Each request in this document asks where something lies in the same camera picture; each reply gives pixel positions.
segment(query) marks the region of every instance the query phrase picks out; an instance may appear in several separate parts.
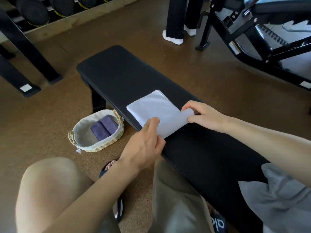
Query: hand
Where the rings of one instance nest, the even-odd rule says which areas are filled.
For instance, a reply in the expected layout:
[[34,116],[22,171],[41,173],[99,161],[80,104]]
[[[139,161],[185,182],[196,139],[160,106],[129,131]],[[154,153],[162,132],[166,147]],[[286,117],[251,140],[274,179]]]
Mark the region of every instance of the hand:
[[214,108],[210,107],[207,104],[197,102],[197,101],[188,101],[181,111],[185,109],[193,109],[196,115],[192,115],[188,118],[189,123],[197,123],[208,129],[224,132],[224,124],[228,120],[228,117]]
[[126,144],[119,160],[126,160],[140,170],[150,166],[165,145],[165,140],[157,134],[159,118],[148,119],[144,127],[135,133]]

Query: rolled towel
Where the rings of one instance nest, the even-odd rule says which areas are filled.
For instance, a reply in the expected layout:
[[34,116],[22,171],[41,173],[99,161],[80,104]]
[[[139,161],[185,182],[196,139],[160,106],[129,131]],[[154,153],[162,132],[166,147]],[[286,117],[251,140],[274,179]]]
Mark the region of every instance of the rolled towel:
[[91,131],[94,133],[98,141],[102,141],[111,136],[111,134],[100,121],[97,121],[91,126]]
[[118,125],[111,115],[106,115],[100,120],[100,122],[105,126],[110,134],[115,133],[115,131],[118,129]]

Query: black pants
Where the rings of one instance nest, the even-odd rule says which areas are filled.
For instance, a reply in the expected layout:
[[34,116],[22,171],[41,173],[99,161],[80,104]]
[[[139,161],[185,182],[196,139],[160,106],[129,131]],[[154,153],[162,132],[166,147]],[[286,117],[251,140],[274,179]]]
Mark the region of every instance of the black pants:
[[204,0],[170,0],[166,23],[166,36],[175,39],[184,38],[184,24],[196,29]]

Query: white towel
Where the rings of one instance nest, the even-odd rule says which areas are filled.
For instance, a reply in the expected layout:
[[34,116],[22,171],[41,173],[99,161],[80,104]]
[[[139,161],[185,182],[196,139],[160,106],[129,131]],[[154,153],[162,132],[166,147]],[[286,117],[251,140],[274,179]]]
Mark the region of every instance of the white towel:
[[163,138],[168,137],[186,125],[188,123],[188,117],[194,115],[192,109],[186,109],[180,112],[159,90],[132,102],[126,108],[142,127],[148,119],[158,117],[160,124],[157,132]]

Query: forearm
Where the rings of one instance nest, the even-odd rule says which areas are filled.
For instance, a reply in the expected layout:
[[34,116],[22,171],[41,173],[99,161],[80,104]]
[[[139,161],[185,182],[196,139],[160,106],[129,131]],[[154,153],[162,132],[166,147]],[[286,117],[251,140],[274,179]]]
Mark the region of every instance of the forearm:
[[231,117],[223,130],[311,187],[311,141]]
[[135,166],[123,160],[115,164],[47,228],[45,233],[95,233],[113,204],[137,176]]

